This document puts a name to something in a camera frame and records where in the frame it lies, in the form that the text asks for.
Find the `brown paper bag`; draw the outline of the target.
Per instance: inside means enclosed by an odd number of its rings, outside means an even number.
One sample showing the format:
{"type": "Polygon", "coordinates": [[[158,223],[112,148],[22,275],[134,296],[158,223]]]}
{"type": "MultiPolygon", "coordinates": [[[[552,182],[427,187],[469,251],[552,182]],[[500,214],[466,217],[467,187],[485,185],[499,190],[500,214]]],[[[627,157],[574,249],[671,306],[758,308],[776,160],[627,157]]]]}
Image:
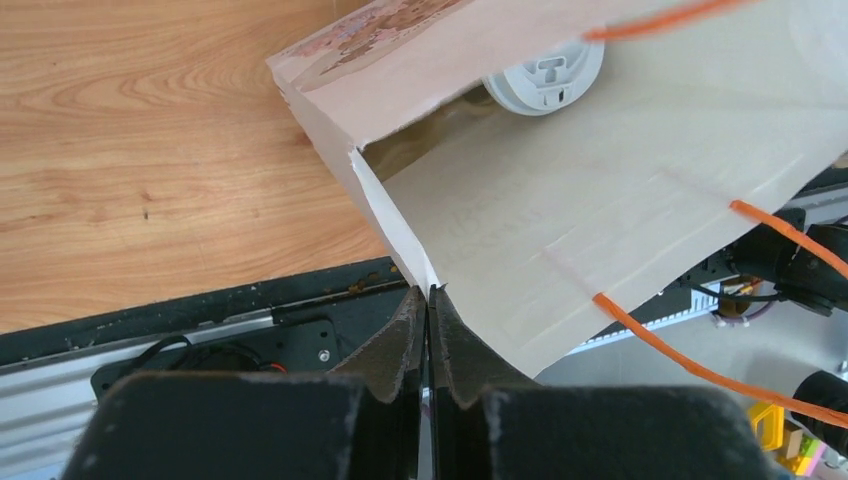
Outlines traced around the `brown paper bag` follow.
{"type": "Polygon", "coordinates": [[[373,1],[271,56],[316,151],[407,281],[445,286],[534,376],[618,321],[691,373],[845,426],[844,414],[716,374],[631,311],[777,218],[847,148],[843,1],[373,1]],[[577,101],[531,117],[488,75],[605,44],[577,101]]]}

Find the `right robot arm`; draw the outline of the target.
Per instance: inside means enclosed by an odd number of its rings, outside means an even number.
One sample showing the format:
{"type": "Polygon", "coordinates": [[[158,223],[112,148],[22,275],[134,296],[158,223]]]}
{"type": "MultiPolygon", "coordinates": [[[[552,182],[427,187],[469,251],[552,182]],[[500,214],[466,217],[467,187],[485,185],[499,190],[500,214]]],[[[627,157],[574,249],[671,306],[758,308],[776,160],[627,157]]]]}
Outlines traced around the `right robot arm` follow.
{"type": "MultiPolygon", "coordinates": [[[[831,223],[811,224],[806,231],[813,240],[847,263],[847,215],[831,223]]],[[[829,317],[834,309],[847,312],[847,279],[804,247],[758,226],[730,245],[731,271],[771,282],[776,294],[757,302],[791,301],[806,310],[829,317]]],[[[847,414],[847,380],[816,372],[808,376],[794,397],[847,414]]],[[[827,424],[805,414],[793,417],[811,433],[847,459],[847,428],[827,424]]]]}

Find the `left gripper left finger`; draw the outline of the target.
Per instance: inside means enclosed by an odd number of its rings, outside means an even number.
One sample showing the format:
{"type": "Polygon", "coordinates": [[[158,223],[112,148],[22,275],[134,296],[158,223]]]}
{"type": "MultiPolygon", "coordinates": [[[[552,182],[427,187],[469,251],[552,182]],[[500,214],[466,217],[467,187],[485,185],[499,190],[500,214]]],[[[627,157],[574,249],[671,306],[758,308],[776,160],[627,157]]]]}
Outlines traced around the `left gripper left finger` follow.
{"type": "Polygon", "coordinates": [[[145,372],[101,401],[66,479],[413,479],[426,303],[326,373],[145,372]]]}

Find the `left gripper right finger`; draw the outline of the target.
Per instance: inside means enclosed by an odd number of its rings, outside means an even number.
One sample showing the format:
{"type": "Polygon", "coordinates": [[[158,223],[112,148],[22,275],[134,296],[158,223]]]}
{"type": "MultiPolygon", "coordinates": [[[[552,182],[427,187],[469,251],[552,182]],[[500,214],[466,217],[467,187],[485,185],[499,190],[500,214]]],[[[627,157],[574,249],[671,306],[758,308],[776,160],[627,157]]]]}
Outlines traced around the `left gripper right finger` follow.
{"type": "Polygon", "coordinates": [[[741,408],[701,386],[551,387],[506,362],[432,287],[437,479],[774,479],[741,408]]]}

